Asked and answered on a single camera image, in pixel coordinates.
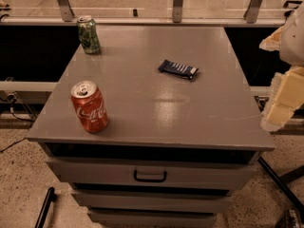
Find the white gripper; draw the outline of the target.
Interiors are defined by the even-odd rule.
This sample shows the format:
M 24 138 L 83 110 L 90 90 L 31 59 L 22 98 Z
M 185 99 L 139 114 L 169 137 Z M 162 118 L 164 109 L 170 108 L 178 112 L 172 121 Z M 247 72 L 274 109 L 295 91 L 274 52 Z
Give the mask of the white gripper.
M 283 27 L 263 39 L 259 48 L 279 50 L 280 59 L 293 65 L 284 74 L 275 74 L 269 100 L 262 111 L 260 126 L 274 132 L 282 128 L 304 105 L 304 4 L 288 17 Z

